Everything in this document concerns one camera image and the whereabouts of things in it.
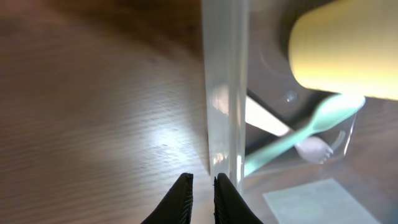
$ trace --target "utensil handle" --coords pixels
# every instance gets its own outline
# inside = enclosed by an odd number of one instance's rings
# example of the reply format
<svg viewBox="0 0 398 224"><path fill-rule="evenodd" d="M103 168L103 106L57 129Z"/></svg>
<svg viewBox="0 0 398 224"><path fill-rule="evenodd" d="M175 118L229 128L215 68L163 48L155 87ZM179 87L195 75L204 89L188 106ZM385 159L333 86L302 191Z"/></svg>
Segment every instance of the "utensil handle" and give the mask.
<svg viewBox="0 0 398 224"><path fill-rule="evenodd" d="M248 96L246 96L245 121L247 124L251 124L278 137L285 136L293 131L285 123L281 122Z"/></svg>
<svg viewBox="0 0 398 224"><path fill-rule="evenodd" d="M248 176L263 165L275 159L292 146L313 134L311 126L306 126L291 135L264 146L254 153L246 156L244 162L244 176Z"/></svg>

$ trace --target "yellow cylinder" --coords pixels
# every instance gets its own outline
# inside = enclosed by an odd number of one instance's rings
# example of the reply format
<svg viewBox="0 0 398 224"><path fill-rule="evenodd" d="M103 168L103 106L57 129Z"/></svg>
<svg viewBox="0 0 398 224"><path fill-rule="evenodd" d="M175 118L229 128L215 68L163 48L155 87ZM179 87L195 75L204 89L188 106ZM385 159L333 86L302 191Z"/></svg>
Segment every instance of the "yellow cylinder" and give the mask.
<svg viewBox="0 0 398 224"><path fill-rule="evenodd" d="M340 0L305 14L289 62L304 87L398 100L398 0Z"/></svg>

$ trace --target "wooden surface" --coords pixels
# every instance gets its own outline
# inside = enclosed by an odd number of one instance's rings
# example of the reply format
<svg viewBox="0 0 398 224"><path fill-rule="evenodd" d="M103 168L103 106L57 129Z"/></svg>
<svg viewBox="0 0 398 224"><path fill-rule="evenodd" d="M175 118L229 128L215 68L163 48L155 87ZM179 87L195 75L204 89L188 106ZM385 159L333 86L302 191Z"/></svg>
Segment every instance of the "wooden surface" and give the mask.
<svg viewBox="0 0 398 224"><path fill-rule="evenodd" d="M0 2L0 223L139 223L182 172L213 223L199 1ZM245 199L335 178L397 223L398 103L369 100L346 158L245 181Z"/></svg>

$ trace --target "yellow cup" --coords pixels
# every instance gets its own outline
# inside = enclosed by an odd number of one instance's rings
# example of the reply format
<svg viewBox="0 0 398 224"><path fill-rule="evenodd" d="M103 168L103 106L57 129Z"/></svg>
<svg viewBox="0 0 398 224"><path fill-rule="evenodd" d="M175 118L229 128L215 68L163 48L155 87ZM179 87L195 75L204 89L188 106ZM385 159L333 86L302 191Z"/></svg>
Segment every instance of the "yellow cup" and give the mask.
<svg viewBox="0 0 398 224"><path fill-rule="evenodd" d="M304 87L398 100L398 0L339 0L305 14L289 62Z"/></svg>

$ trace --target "yellow plastic container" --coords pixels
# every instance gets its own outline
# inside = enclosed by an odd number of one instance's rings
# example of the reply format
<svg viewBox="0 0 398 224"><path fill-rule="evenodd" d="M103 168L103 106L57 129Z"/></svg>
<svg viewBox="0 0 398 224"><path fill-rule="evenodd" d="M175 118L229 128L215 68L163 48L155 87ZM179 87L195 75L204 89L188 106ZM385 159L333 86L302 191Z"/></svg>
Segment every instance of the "yellow plastic container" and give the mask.
<svg viewBox="0 0 398 224"><path fill-rule="evenodd" d="M289 62L304 87L398 100L398 0L340 0L307 13Z"/></svg>

